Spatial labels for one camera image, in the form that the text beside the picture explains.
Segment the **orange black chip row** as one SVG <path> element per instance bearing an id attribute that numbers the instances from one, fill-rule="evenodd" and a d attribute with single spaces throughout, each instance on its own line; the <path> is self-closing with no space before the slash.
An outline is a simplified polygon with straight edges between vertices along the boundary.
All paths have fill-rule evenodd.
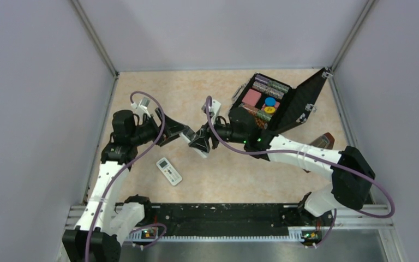
<path id="1" fill-rule="evenodd" d="M 242 103 L 239 105 L 240 108 L 246 109 L 251 115 L 254 116 L 256 124 L 262 128 L 267 129 L 268 127 L 268 120 L 265 116 L 260 113 L 260 110 L 252 105 Z"/>

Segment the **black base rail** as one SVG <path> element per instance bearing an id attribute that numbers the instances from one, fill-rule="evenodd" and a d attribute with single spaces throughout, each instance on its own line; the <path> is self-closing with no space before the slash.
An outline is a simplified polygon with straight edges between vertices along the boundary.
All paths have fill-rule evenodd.
<path id="1" fill-rule="evenodd" d="M 146 205 L 145 217 L 138 225 L 162 223 L 167 227 L 167 239 L 302 241 L 321 239 L 321 231 L 332 220 L 330 211 L 314 217 L 299 211 L 296 204 L 152 203 Z"/>

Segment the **white remote control with screen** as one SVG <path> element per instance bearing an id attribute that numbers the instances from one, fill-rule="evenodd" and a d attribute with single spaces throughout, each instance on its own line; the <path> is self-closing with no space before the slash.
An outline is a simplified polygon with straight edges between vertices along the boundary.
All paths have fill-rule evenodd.
<path id="1" fill-rule="evenodd" d="M 156 162 L 156 166 L 170 182 L 172 186 L 176 186 L 182 182 L 183 178 L 180 173 L 174 168 L 167 158 L 162 158 Z"/>

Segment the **yellow dealer chip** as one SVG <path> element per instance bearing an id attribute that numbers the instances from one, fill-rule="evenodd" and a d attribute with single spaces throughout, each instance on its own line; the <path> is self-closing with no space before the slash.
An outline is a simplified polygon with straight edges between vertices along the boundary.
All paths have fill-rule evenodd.
<path id="1" fill-rule="evenodd" d="M 267 114 L 274 114 L 276 111 L 276 108 L 273 106 L 266 106 L 264 107 L 264 112 Z"/>

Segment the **green chip stack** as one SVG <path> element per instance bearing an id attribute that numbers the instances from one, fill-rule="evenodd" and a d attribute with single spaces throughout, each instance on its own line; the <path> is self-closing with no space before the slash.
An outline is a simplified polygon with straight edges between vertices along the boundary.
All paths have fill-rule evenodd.
<path id="1" fill-rule="evenodd" d="M 265 112 L 264 110 L 258 110 L 256 112 L 256 117 L 260 118 L 261 120 L 263 120 L 265 122 L 269 122 L 272 118 L 272 115 Z"/>

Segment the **pink card deck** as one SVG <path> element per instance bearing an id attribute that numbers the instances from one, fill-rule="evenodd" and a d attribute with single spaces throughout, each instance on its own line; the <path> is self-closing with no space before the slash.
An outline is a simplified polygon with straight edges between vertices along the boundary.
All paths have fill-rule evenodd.
<path id="1" fill-rule="evenodd" d="M 254 89 L 249 89 L 242 99 L 242 103 L 256 106 L 262 94 Z"/>

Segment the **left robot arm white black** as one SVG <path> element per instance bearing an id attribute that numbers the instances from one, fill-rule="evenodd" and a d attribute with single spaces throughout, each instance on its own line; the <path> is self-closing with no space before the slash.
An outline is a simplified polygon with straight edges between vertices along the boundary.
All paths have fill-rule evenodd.
<path id="1" fill-rule="evenodd" d="M 72 229 L 65 230 L 62 243 L 69 261 L 119 261 L 122 245 L 139 225 L 148 225 L 153 211 L 147 207 L 149 198 L 134 196 L 119 213 L 115 212 L 119 190 L 129 174 L 132 161 L 138 160 L 138 148 L 151 142 L 163 146 L 179 137 L 186 125 L 155 113 L 161 120 L 144 113 L 143 123 L 135 122 L 137 114 L 120 110 L 113 114 L 110 140 L 101 152 L 97 181 L 83 214 Z"/>

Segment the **black poker chip case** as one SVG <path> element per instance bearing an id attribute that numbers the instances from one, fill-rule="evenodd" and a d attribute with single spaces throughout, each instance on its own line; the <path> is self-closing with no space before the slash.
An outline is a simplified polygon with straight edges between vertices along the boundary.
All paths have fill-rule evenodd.
<path id="1" fill-rule="evenodd" d="M 267 97 L 273 97 L 277 101 L 276 111 L 271 114 L 272 118 L 268 122 L 267 130 L 283 133 L 305 123 L 309 115 L 316 111 L 315 103 L 330 76 L 330 70 L 322 68 L 297 87 L 292 87 L 265 74 L 255 73 L 236 91 L 232 97 L 233 104 L 230 109 L 235 109 L 242 104 L 242 99 L 249 89 L 262 94 L 255 106 L 259 110 L 264 110 L 266 107 Z"/>

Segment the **blue dealer chip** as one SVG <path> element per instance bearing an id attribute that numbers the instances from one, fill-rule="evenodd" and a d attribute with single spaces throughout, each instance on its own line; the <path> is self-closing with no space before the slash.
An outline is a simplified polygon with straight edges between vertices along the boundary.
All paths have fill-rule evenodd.
<path id="1" fill-rule="evenodd" d="M 265 99 L 265 105 L 266 106 L 275 107 L 276 103 L 277 103 L 277 101 L 273 97 L 267 97 Z"/>

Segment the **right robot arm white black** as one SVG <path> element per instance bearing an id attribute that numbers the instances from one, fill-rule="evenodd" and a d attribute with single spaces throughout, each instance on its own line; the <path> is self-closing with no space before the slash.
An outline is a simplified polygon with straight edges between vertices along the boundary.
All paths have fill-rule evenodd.
<path id="1" fill-rule="evenodd" d="M 314 224 L 325 212 L 347 207 L 361 212 L 367 201 L 375 174 L 360 151 L 351 146 L 344 150 L 330 150 L 302 144 L 280 134 L 261 129 L 254 116 L 246 109 L 230 112 L 229 122 L 220 116 L 210 120 L 200 130 L 189 134 L 189 147 L 208 154 L 219 144 L 242 144 L 243 150 L 234 151 L 270 162 L 297 166 L 322 175 L 330 183 L 306 194 L 298 205 L 298 218 L 305 225 Z"/>

